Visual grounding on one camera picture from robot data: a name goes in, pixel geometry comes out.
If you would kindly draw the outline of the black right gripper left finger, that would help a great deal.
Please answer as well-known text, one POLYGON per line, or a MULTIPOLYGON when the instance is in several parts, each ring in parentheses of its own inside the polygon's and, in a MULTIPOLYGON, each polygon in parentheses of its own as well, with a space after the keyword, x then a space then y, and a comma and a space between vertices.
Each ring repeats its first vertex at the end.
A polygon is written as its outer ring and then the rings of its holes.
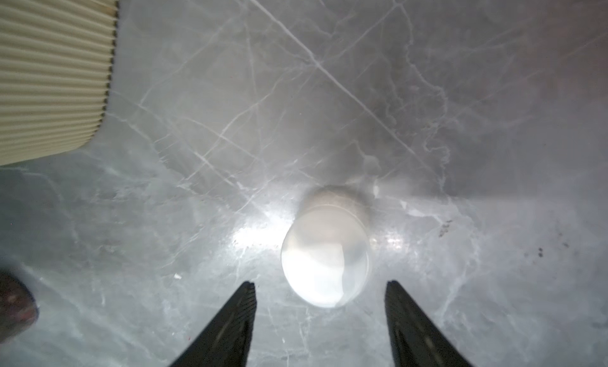
POLYGON ((172 367, 245 367, 256 310, 255 284, 245 281, 172 367))

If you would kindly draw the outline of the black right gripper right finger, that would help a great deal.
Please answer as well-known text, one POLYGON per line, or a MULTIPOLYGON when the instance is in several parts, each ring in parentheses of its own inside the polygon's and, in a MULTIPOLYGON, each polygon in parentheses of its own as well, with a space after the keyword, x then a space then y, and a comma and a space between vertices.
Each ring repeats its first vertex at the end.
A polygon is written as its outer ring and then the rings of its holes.
POLYGON ((471 367, 397 281, 386 285, 385 311, 394 365, 471 367))

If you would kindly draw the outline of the white jar lid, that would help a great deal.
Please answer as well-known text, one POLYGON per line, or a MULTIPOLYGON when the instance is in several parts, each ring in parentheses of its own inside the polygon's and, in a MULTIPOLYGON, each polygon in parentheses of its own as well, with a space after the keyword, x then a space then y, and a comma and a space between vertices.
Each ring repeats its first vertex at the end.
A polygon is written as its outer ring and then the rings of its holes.
POLYGON ((318 308, 355 300, 371 276, 369 204, 347 186, 326 186, 302 200, 281 248, 283 274, 294 293, 318 308))

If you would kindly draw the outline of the clear flower tea jar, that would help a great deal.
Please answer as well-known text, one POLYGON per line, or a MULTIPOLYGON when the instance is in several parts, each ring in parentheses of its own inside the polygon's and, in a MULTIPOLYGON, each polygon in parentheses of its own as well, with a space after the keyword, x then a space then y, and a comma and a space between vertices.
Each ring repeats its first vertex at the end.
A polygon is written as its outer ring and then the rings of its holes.
POLYGON ((30 329, 39 318, 36 300, 26 285, 1 271, 1 344, 30 329))

